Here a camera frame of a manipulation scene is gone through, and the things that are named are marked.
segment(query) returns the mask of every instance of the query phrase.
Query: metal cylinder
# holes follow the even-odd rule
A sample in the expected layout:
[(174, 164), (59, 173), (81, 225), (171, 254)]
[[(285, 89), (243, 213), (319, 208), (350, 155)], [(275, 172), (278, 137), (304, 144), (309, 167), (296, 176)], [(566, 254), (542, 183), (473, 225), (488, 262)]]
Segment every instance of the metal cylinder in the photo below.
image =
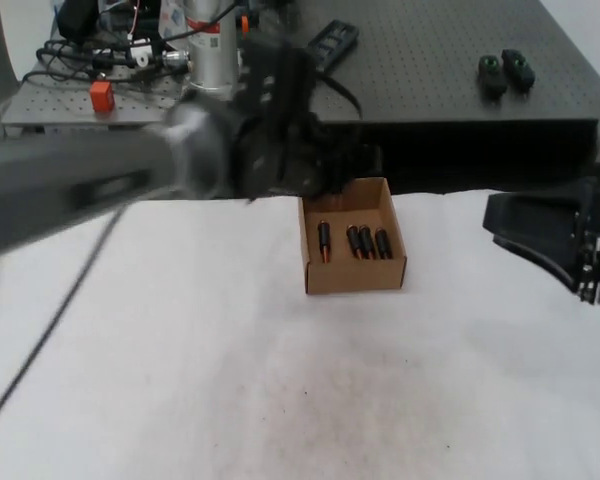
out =
[[(183, 0), (189, 31), (198, 30), (229, 8), (233, 0)], [(190, 87), (229, 100), (238, 79), (238, 47), (235, 15), (230, 12), (219, 24), (188, 37), (193, 71)]]

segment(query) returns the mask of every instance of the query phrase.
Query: black bracket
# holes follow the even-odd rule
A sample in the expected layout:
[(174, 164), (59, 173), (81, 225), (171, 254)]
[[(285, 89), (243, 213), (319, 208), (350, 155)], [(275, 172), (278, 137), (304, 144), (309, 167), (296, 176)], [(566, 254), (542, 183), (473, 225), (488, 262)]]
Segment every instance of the black bracket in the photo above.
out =
[(491, 195), (484, 228), (494, 242), (600, 304), (600, 177), (529, 193)]

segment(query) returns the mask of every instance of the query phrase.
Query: cardboard box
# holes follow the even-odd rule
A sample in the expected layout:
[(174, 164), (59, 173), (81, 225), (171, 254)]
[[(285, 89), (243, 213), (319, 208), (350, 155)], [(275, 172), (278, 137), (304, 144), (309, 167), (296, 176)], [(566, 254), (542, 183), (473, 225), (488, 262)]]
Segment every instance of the cardboard box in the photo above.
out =
[[(318, 225), (321, 221), (328, 222), (331, 227), (330, 263), (323, 263), (320, 253)], [(367, 225), (374, 233), (377, 228), (384, 228), (393, 259), (355, 258), (346, 233), (350, 225)], [(342, 195), (325, 196), (315, 201), (301, 199), (300, 235), (305, 289), (309, 295), (402, 288), (407, 256), (391, 192), (384, 178), (355, 180)]]

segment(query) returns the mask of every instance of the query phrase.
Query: table surface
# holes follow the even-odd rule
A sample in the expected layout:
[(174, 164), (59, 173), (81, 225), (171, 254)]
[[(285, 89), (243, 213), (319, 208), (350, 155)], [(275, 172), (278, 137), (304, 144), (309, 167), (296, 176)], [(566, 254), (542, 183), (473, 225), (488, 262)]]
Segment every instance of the table surface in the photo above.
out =
[(294, 199), (134, 206), (0, 419), (0, 479), (600, 479), (600, 308), (494, 245), (486, 198), (395, 197), (404, 289), (330, 297)]
[[(334, 18), (360, 29), (332, 76), (367, 123), (600, 119), (600, 77), (539, 0), (302, 0), (282, 15), (301, 45)], [(510, 90), (493, 104), (477, 86), (478, 61), (507, 48), (537, 80), (529, 95)], [(357, 120), (326, 88), (313, 107), (320, 118)]]

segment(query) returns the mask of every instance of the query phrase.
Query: wire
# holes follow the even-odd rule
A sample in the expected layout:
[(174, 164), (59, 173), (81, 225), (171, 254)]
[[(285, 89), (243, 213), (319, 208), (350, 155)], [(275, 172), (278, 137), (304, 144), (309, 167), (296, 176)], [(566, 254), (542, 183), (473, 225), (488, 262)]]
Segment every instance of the wire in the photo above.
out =
[[(340, 95), (342, 98), (344, 98), (346, 101), (348, 101), (351, 105), (353, 105), (353, 108), (355, 108), (356, 112), (358, 113), (358, 117), (360, 118), (360, 120), (362, 120), (362, 105), (360, 105), (360, 102), (358, 101), (356, 96), (353, 93), (351, 93), (351, 91), (347, 87), (345, 87), (340, 82), (329, 77), (328, 75), (326, 75), (323, 72), (317, 72), (317, 78), (318, 78), (318, 80), (321, 80), (322, 82), (324, 82), (324, 84), (327, 87), (329, 87), (331, 90), (333, 90), (338, 95)], [(341, 149), (349, 149), (352, 146), (356, 145), (358, 143), (361, 133), (362, 133), (362, 123), (358, 122), (353, 127), (351, 134), (348, 136), (348, 138), (346, 138), (343, 141), (340, 148)]]
[(193, 30), (191, 30), (189, 32), (179, 33), (178, 35), (173, 35), (171, 37), (164, 37), (164, 38), (161, 38), (160, 40), (152, 40), (152, 41), (148, 41), (148, 42), (138, 42), (138, 43), (134, 44), (133, 46), (134, 47), (147, 47), (147, 46), (153, 47), (156, 45), (163, 45), (164, 43), (167, 43), (167, 42), (173, 42), (175, 40), (182, 40), (183, 38), (188, 38), (188, 37), (190, 37), (192, 35), (196, 35), (198, 33), (203, 33), (206, 30), (215, 26), (216, 24), (220, 23), (220, 21), (224, 17), (229, 15), (233, 11), (233, 9), (235, 9), (236, 7), (237, 7), (237, 3), (236, 2), (232, 3), (227, 8), (225, 8), (222, 12), (220, 12), (216, 17), (209, 20), (209, 23), (207, 23), (204, 27), (194, 28)]
[[(162, 73), (156, 73), (153, 75), (147, 75), (147, 76), (138, 75), (135, 78), (107, 78), (107, 82), (113, 83), (113, 84), (153, 82), (154, 80), (159, 80), (159, 79), (165, 78), (165, 77), (182, 75), (188, 71), (189, 71), (188, 67), (182, 67), (181, 69), (170, 70), (170, 71), (166, 71), (166, 72), (162, 72)], [(89, 75), (89, 72), (78, 72), (78, 73), (84, 73), (85, 75)], [(93, 83), (93, 81), (95, 80), (95, 78), (91, 78), (91, 77), (85, 78), (85, 77), (74, 76), (75, 72), (74, 72), (74, 74), (70, 75), (68, 73), (63, 73), (63, 72), (34, 70), (33, 72), (29, 72), (24, 77), (22, 77), (22, 81), (26, 82), (27, 80), (29, 80), (32, 77), (50, 77), (52, 75), (60, 78), (61, 79), (60, 81), (75, 80), (78, 82)]]
[(133, 34), (136, 31), (136, 27), (138, 26), (138, 13), (140, 12), (140, 0), (136, 2), (136, 13), (133, 16), (133, 25), (131, 26), (131, 30), (129, 30), (129, 37), (133, 38)]
[(36, 361), (40, 353), (42, 352), (42, 349), (46, 346), (47, 342), (51, 338), (51, 335), (53, 335), (53, 333), (55, 332), (65, 312), (69, 308), (69, 305), (71, 305), (71, 302), (75, 298), (76, 293), (78, 293), (80, 287), (82, 287), (82, 285), (84, 284), (84, 281), (89, 275), (89, 272), (92, 270), (93, 265), (96, 263), (96, 260), (102, 253), (102, 250), (105, 244), (107, 243), (107, 240), (109, 240), (109, 238), (111, 237), (111, 232), (113, 231), (115, 226), (118, 225), (118, 223), (120, 222), (120, 219), (122, 218), (122, 215), (124, 214), (125, 210), (126, 207), (123, 207), (122, 209), (118, 210), (114, 214), (113, 218), (109, 220), (109, 223), (107, 223), (106, 227), (100, 234), (100, 237), (98, 237), (98, 240), (93, 249), (91, 250), (89, 257), (87, 257), (87, 261), (82, 267), (82, 270), (80, 270), (78, 277), (74, 281), (72, 287), (69, 289), (69, 292), (65, 295), (64, 299), (62, 300), (62, 303), (60, 304), (60, 307), (58, 308), (55, 315), (47, 325), (47, 328), (44, 330), (44, 332), (42, 332), (42, 335), (34, 345), (31, 352), (29, 352), (29, 355), (27, 355), (27, 358), (21, 365), (20, 369), (18, 370), (18, 373), (15, 377), (13, 377), (6, 390), (0, 396), (0, 414), (3, 412), (5, 406), (7, 405), (11, 397), (13, 397), (13, 394), (15, 393), (16, 389), (18, 388), (20, 383), (22, 383), (22, 380), (26, 376), (27, 372), (31, 369), (31, 366)]
[[(105, 53), (107, 53), (105, 50), (107, 50), (106, 48), (100, 48), (99, 52), (95, 55), (82, 55), (82, 54), (77, 54), (77, 53), (70, 53), (70, 52), (60, 52), (57, 51), (56, 49), (45, 49), (45, 48), (40, 48), (36, 51), (36, 57), (38, 58), (38, 61), (40, 61), (40, 63), (44, 63), (42, 57), (44, 55), (53, 55), (53, 59), (56, 58), (65, 58), (67, 60), (75, 60), (77, 62), (93, 62), (96, 58), (98, 58), (99, 55), (104, 55)], [(120, 65), (123, 67), (130, 67), (133, 68), (135, 67), (137, 64), (135, 61), (133, 60), (127, 60), (127, 59), (115, 59), (115, 58), (102, 58), (100, 60), (102, 63), (104, 64), (108, 64), (108, 65)]]
[[(67, 63), (62, 58), (60, 58), (60, 54), (62, 53), (62, 50), (64, 48), (66, 48), (68, 45), (69, 45), (69, 42), (65, 42), (63, 45), (60, 46), (60, 48), (58, 50), (55, 51), (55, 53), (53, 54), (53, 57), (51, 57), (51, 60), (49, 60), (45, 65), (47, 67), (47, 70), (50, 70), (51, 64), (53, 63), (53, 61), (55, 59), (59, 59), (64, 64), (65, 67), (70, 68), (69, 65), (67, 65)], [(40, 63), (42, 63), (43, 65), (45, 64), (41, 58), (38, 57), (38, 59), (39, 59)]]
[[(47, 44), (49, 44), (51, 42), (55, 42), (55, 41), (45, 42), (45, 47), (47, 46)], [(62, 48), (64, 48), (67, 45), (68, 45), (68, 43), (64, 44), (59, 49), (59, 51), (62, 50)], [(56, 52), (53, 55), (53, 57), (51, 58), (51, 60), (49, 60), (49, 62), (47, 62), (45, 64), (42, 56), (43, 55), (50, 55), (50, 52), (46, 51), (45, 49), (39, 49), (36, 52), (36, 56), (38, 57), (38, 60), (40, 61), (40, 63), (42, 63), (42, 64), (44, 64), (46, 66), (46, 70), (44, 70), (44, 71), (42, 71), (42, 70), (36, 70), (36, 71), (33, 71), (33, 72), (29, 72), (29, 73), (25, 74), (24, 77), (22, 77), (22, 82), (24, 83), (24, 82), (28, 81), (29, 78), (31, 78), (31, 77), (39, 76), (40, 73), (44, 73), (46, 76), (52, 78), (56, 82), (66, 82), (66, 81), (69, 81), (69, 80), (83, 80), (83, 79), (79, 78), (78, 75), (80, 73), (83, 73), (83, 72), (86, 75), (89, 75), (89, 73), (86, 72), (87, 68), (93, 64), (94, 60), (96, 60), (101, 55), (105, 54), (104, 50), (100, 50), (96, 55), (93, 56), (93, 58), (89, 58), (89, 59), (87, 59), (86, 57), (68, 56), (69, 58), (72, 58), (74, 60), (78, 60), (80, 58), (82, 61), (84, 61), (84, 63), (83, 63), (82, 66), (80, 66), (79, 68), (74, 68), (71, 65), (67, 64), (67, 62), (64, 61), (62, 55), (59, 55), (59, 53), (60, 53), (59, 51)], [(53, 70), (51, 68), (51, 63), (56, 58), (58, 60), (60, 60), (64, 64), (64, 66), (67, 67), (69, 70), (73, 70), (73, 72), (71, 74), (66, 74), (64, 72), (58, 72), (58, 71)]]

